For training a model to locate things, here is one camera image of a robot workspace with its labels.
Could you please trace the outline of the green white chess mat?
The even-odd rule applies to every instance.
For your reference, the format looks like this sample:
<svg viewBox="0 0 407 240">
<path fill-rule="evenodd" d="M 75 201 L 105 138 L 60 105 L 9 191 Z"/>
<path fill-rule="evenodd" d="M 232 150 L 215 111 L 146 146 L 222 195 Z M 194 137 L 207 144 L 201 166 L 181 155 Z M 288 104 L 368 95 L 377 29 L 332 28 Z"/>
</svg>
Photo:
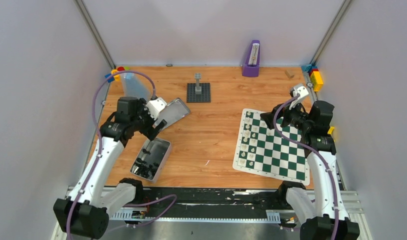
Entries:
<svg viewBox="0 0 407 240">
<path fill-rule="evenodd" d="M 233 169 L 309 186 L 310 168 L 304 149 L 269 129 L 263 112 L 245 108 L 241 114 Z"/>
</svg>

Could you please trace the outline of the metal tin with black pieces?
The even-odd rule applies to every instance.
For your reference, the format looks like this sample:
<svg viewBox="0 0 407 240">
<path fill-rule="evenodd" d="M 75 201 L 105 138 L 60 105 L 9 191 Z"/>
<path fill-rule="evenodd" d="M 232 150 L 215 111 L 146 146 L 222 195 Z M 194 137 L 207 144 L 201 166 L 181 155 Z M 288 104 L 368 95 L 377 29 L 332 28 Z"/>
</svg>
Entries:
<svg viewBox="0 0 407 240">
<path fill-rule="evenodd" d="M 143 180 L 156 183 L 172 151 L 171 142 L 155 138 L 146 140 L 137 154 L 130 173 Z"/>
</svg>

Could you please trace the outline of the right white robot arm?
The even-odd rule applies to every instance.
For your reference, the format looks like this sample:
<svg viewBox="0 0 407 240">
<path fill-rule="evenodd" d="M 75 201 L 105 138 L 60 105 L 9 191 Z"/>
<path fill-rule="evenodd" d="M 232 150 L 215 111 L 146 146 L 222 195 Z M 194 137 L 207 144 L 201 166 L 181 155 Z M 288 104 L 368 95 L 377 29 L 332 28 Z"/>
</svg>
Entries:
<svg viewBox="0 0 407 240">
<path fill-rule="evenodd" d="M 285 188 L 277 194 L 277 202 L 284 209 L 295 211 L 301 222 L 299 237 L 302 240 L 356 240 L 360 226 L 351 221 L 341 197 L 337 177 L 336 146 L 329 133 L 334 106 L 317 100 L 305 112 L 302 104 L 291 107 L 291 101 L 279 104 L 260 118 L 270 130 L 281 133 L 292 126 L 301 132 L 295 144 L 304 148 L 314 181 L 315 199 L 310 200 L 305 189 L 285 181 Z"/>
</svg>

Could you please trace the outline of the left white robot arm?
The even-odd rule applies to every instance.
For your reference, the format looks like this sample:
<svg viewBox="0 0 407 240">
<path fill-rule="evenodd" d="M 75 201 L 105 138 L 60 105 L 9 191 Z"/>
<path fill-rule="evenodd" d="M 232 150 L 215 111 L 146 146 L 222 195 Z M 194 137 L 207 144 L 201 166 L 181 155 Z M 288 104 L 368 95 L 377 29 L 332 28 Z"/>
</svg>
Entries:
<svg viewBox="0 0 407 240">
<path fill-rule="evenodd" d="M 94 240 L 106 232 L 110 217 L 124 205 L 140 206 L 145 200 L 142 182 L 124 178 L 102 196 L 105 183 L 128 141 L 139 132 L 154 140 L 166 126 L 160 118 L 167 103 L 161 97 L 120 97 L 116 111 L 98 128 L 95 149 L 82 176 L 66 198 L 58 198 L 53 211 L 61 230 L 71 239 L 78 235 Z"/>
</svg>

